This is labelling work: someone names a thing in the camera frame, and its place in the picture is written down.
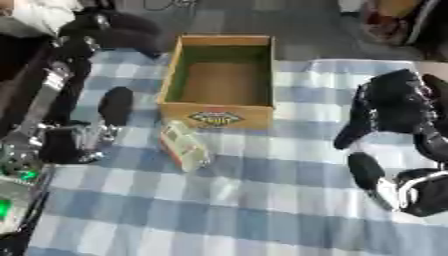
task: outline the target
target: tablecloth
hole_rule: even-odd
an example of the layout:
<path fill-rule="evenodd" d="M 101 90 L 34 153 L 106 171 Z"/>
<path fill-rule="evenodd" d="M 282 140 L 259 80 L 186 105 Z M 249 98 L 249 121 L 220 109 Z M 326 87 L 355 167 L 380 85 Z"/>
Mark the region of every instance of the tablecloth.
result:
<path fill-rule="evenodd" d="M 383 210 L 354 184 L 348 151 L 332 147 L 354 88 L 411 62 L 277 61 L 272 128 L 200 131 L 214 162 L 185 175 L 156 141 L 154 99 L 169 60 L 125 51 L 93 59 L 74 119 L 97 118 L 114 86 L 135 92 L 135 111 L 106 159 L 58 168 L 26 255 L 446 255 L 447 214 Z M 410 136 L 372 134 L 360 145 L 391 176 L 432 165 Z M 240 181 L 225 200 L 222 179 Z"/>

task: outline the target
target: person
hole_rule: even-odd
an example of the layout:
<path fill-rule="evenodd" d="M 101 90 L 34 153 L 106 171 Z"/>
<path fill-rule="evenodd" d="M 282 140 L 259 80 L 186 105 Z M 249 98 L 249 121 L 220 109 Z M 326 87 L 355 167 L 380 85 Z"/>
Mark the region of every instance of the person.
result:
<path fill-rule="evenodd" d="M 0 0 L 0 83 L 13 79 L 82 9 L 77 0 Z"/>

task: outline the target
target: box label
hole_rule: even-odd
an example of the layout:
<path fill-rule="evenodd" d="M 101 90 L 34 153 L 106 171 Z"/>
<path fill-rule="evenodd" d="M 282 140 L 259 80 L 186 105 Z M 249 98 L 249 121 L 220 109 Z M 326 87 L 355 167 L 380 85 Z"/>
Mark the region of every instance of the box label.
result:
<path fill-rule="evenodd" d="M 230 112 L 196 112 L 189 118 L 204 123 L 209 127 L 224 127 L 226 125 L 244 120 Z"/>

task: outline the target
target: cardboard box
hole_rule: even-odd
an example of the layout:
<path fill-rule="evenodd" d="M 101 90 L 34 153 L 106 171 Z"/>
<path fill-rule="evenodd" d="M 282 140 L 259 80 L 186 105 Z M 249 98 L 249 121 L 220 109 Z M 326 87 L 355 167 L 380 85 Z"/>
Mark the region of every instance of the cardboard box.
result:
<path fill-rule="evenodd" d="M 157 99 L 192 127 L 264 129 L 274 110 L 269 36 L 182 36 Z"/>

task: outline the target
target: black cable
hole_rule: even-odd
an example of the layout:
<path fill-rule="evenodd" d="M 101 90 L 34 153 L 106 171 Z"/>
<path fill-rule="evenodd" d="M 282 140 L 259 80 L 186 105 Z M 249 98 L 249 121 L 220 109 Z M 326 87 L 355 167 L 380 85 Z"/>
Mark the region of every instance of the black cable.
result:
<path fill-rule="evenodd" d="M 168 4 L 166 4 L 165 6 L 161 7 L 161 8 L 149 8 L 148 7 L 148 0 L 142 0 L 143 1 L 143 8 L 147 11 L 151 11 L 151 12 L 158 12 L 158 11 L 164 11 L 168 8 L 170 8 L 171 6 L 174 5 L 176 0 L 170 0 L 170 2 Z"/>

